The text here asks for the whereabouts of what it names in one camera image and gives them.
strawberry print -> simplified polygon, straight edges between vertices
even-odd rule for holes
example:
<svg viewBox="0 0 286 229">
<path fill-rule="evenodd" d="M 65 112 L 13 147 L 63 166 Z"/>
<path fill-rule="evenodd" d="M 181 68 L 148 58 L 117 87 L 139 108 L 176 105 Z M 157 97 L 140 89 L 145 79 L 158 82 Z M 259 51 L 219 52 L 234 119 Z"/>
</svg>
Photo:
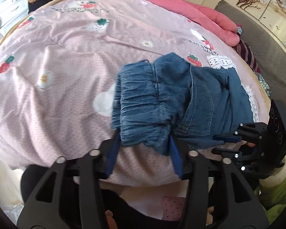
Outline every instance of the strawberry print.
<svg viewBox="0 0 286 229">
<path fill-rule="evenodd" d="M 202 63 L 199 61 L 199 59 L 195 55 L 189 53 L 187 59 L 193 65 L 197 67 L 202 67 Z"/>
<path fill-rule="evenodd" d="M 14 60 L 13 56 L 9 56 L 1 65 L 0 65 L 0 74 L 6 72 L 10 67 L 10 63 Z"/>
<path fill-rule="evenodd" d="M 201 42 L 203 42 L 210 50 L 214 50 L 214 46 L 205 38 L 203 37 L 199 32 L 197 32 L 194 29 L 191 29 L 191 33 L 199 39 Z"/>
<path fill-rule="evenodd" d="M 97 4 L 95 3 L 86 3 L 86 4 L 81 4 L 80 6 L 82 6 L 83 8 L 92 8 L 95 7 Z"/>
<path fill-rule="evenodd" d="M 97 6 L 98 3 L 96 1 L 90 1 L 90 2 L 80 2 L 80 6 L 83 8 L 92 8 Z"/>
<path fill-rule="evenodd" d="M 207 47 L 206 45 L 199 45 L 198 43 L 194 42 L 194 41 L 191 41 L 191 40 L 188 40 L 189 42 L 191 43 L 194 43 L 195 45 L 198 45 L 200 46 L 205 52 L 209 53 L 209 54 L 212 54 L 212 55 L 217 55 L 217 52 L 215 52 L 214 50 L 211 50 L 210 47 Z"/>
<path fill-rule="evenodd" d="M 26 24 L 31 23 L 35 18 L 33 16 L 30 16 L 28 19 L 26 19 L 24 22 L 22 22 L 17 28 L 22 28 Z"/>
<path fill-rule="evenodd" d="M 214 50 L 214 46 L 207 40 L 202 41 L 207 47 L 209 47 L 211 50 Z"/>
</svg>

pink polka dot cloth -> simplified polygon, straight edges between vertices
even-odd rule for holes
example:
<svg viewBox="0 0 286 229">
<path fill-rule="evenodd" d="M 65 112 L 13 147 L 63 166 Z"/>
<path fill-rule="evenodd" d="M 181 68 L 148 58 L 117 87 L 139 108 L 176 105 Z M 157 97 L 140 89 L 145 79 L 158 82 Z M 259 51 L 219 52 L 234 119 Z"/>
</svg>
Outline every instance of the pink polka dot cloth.
<svg viewBox="0 0 286 229">
<path fill-rule="evenodd" d="M 163 197 L 161 205 L 163 207 L 162 220 L 178 221 L 181 218 L 185 203 L 184 197 Z"/>
</svg>

denim jeans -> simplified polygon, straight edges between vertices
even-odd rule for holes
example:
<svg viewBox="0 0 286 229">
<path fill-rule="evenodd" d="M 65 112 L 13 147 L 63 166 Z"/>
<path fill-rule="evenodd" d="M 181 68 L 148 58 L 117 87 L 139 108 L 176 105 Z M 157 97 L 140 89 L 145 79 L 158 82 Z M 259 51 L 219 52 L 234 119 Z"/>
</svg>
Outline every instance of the denim jeans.
<svg viewBox="0 0 286 229">
<path fill-rule="evenodd" d="M 196 67 L 169 53 L 124 65 L 117 75 L 112 125 L 123 146 L 143 142 L 166 155 L 171 134 L 206 149 L 224 144 L 215 134 L 246 122 L 253 115 L 234 68 Z"/>
</svg>

gray headboard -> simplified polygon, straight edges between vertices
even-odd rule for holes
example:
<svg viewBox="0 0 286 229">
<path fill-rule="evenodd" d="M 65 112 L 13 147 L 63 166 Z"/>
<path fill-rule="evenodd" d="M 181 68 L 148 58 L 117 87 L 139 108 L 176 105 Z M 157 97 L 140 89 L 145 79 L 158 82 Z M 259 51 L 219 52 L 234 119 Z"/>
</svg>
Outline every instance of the gray headboard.
<svg viewBox="0 0 286 229">
<path fill-rule="evenodd" d="M 243 12 L 221 0 L 215 8 L 237 25 L 242 25 L 241 39 L 250 45 L 260 66 L 261 75 L 269 84 L 271 99 L 280 99 L 286 105 L 286 53 L 260 25 Z"/>
</svg>

painting of flowers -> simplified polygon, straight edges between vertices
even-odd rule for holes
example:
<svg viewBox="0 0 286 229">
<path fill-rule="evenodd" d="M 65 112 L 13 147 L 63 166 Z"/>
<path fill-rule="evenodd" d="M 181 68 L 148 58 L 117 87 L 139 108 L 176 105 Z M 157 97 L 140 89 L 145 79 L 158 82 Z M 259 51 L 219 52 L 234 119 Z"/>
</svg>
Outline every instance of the painting of flowers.
<svg viewBox="0 0 286 229">
<path fill-rule="evenodd" d="M 239 0 L 237 6 L 257 18 L 286 45 L 286 0 Z"/>
</svg>

